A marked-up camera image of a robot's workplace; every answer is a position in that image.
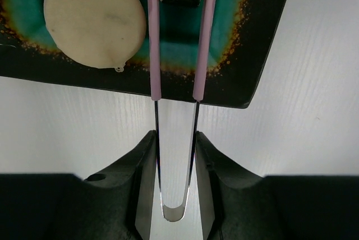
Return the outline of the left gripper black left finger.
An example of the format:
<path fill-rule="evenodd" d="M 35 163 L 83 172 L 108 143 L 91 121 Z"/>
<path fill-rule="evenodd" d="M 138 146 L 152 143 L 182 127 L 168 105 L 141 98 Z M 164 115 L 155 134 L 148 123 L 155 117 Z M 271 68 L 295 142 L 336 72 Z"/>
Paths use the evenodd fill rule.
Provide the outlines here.
<path fill-rule="evenodd" d="M 73 174 L 2 174 L 2 239 L 148 239 L 155 131 L 111 165 Z"/>

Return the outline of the steel tongs with pink tips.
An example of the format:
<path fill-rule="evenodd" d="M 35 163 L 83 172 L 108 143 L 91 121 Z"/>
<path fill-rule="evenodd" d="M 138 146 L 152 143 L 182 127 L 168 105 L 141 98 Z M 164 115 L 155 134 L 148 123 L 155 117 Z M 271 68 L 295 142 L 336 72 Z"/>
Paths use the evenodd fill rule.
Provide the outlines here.
<path fill-rule="evenodd" d="M 199 35 L 199 48 L 197 54 L 196 71 L 194 79 L 193 98 L 196 103 L 194 106 L 194 117 L 192 121 L 191 142 L 188 155 L 188 166 L 186 173 L 186 189 L 183 194 L 183 200 L 180 206 L 168 207 L 163 200 L 160 201 L 163 217 L 169 222 L 181 220 L 186 212 L 188 193 L 190 190 L 191 176 L 193 169 L 193 160 L 195 155 L 196 131 L 199 117 L 200 102 L 204 98 L 206 74 L 208 67 L 209 45 L 216 0 L 204 0 L 201 25 Z M 160 69 L 160 12 L 159 0 L 148 0 L 148 27 L 149 27 L 149 57 L 150 57 L 150 90 L 151 98 L 154 101 L 155 129 L 156 137 L 156 155 L 159 187 L 161 182 L 161 162 L 160 162 L 160 129 L 159 129 L 159 108 L 158 101 L 162 97 L 161 93 L 161 69 Z"/>

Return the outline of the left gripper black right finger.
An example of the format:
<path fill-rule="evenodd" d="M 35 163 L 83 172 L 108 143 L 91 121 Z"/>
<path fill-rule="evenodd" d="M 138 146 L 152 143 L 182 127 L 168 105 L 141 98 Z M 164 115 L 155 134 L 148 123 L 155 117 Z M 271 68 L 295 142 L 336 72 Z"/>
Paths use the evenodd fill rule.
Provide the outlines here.
<path fill-rule="evenodd" d="M 196 134 L 204 239 L 357 239 L 358 177 L 265 176 Z"/>

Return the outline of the round cream rice cake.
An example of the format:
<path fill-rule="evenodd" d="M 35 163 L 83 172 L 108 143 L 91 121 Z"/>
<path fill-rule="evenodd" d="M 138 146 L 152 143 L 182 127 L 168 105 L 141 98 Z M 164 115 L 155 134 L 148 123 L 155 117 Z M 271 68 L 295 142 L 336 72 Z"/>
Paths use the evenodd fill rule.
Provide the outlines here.
<path fill-rule="evenodd" d="M 122 72 L 145 39 L 139 0 L 44 0 L 43 8 L 57 48 L 88 67 Z"/>

